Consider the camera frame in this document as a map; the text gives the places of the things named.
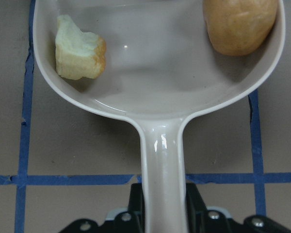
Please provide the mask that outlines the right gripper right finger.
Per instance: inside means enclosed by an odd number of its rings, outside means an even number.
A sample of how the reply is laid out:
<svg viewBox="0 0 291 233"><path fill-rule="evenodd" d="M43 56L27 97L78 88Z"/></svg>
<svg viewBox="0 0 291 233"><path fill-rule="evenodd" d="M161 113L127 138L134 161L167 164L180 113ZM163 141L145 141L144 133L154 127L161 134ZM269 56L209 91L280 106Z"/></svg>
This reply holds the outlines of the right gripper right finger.
<svg viewBox="0 0 291 233"><path fill-rule="evenodd" d="M190 233L202 233L206 205L193 183L186 183L187 218Z"/></svg>

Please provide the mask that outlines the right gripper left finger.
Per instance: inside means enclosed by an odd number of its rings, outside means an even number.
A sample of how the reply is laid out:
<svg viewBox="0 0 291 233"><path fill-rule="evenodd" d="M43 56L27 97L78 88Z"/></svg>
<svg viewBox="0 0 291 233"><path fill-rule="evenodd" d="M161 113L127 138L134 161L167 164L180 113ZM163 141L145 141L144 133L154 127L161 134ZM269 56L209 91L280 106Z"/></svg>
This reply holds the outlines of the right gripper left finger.
<svg viewBox="0 0 291 233"><path fill-rule="evenodd" d="M128 210L135 213L139 219L141 232L145 232L145 203L141 183L133 183L130 186Z"/></svg>

